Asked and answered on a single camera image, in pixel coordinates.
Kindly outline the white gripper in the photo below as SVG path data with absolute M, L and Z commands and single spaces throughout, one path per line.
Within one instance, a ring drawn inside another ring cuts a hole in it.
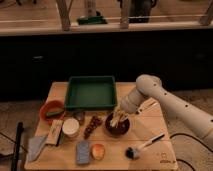
M 129 114 L 135 113 L 141 104 L 147 99 L 148 97 L 143 95 L 139 90 L 136 88 L 132 89 L 125 97 L 122 98 L 120 102 L 120 108 L 126 112 L 122 115 L 121 122 L 124 122 L 126 119 L 128 119 Z M 113 117 L 110 121 L 111 127 L 115 127 L 120 120 L 122 114 L 120 108 L 116 108 L 113 112 Z

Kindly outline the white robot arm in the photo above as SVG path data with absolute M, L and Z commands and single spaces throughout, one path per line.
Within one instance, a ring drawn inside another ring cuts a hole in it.
M 153 98 L 167 110 L 172 111 L 204 144 L 213 150 L 213 115 L 197 108 L 165 90 L 159 77 L 142 74 L 135 87 L 124 96 L 114 109 L 110 123 L 115 126 L 135 113 L 148 98 Z

